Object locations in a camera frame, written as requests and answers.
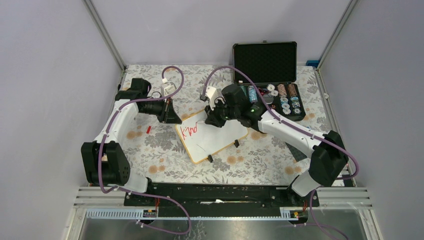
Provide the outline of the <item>yellow framed whiteboard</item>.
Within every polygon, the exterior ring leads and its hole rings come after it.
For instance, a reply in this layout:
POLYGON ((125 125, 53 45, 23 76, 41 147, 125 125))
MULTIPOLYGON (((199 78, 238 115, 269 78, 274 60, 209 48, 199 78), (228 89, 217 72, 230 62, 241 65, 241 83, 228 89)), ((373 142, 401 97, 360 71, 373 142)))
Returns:
POLYGON ((233 146, 249 133, 237 120, 229 120, 221 128, 197 123, 206 118, 207 114, 202 110, 175 125, 177 135, 194 164, 208 160, 221 150, 233 146))

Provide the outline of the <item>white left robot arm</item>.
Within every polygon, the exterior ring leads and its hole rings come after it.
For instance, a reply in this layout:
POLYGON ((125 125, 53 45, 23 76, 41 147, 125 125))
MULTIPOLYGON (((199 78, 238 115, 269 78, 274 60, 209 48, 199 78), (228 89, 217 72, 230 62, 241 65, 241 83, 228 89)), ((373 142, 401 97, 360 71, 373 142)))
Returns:
POLYGON ((90 184, 103 183, 104 186, 123 187, 136 192, 136 199, 144 206, 154 202, 155 192, 148 187, 147 177, 131 172, 121 145, 137 114, 156 116, 163 124, 182 123, 169 97, 177 90, 176 85, 163 79, 159 100, 149 99, 151 89, 149 81, 133 78, 127 90, 120 90, 115 95, 112 114, 101 133, 92 142, 85 142, 81 146, 85 175, 90 184))

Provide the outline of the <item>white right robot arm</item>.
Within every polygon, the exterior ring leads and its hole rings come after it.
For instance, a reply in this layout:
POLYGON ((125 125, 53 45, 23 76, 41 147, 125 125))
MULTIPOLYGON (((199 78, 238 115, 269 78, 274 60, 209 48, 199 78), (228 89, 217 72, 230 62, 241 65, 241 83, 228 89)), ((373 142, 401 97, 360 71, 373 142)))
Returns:
POLYGON ((291 205, 301 205, 314 189, 332 186, 348 163, 337 132, 313 131, 268 109, 266 103, 251 103, 236 84, 226 86, 221 93, 218 95, 214 87, 204 87, 200 99, 208 102, 205 124, 221 128, 228 121, 237 120, 246 128, 279 138, 310 159, 308 170, 293 180, 286 193, 291 205))

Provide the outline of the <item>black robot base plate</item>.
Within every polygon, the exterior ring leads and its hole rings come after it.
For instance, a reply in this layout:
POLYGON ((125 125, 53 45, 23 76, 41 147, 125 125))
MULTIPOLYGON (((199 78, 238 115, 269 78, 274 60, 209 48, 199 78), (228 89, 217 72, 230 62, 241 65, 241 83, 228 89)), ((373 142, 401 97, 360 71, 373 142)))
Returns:
POLYGON ((127 194, 126 207, 152 207, 161 218, 279 217, 281 208, 320 205, 317 193, 298 196, 287 186, 149 183, 147 196, 127 194))

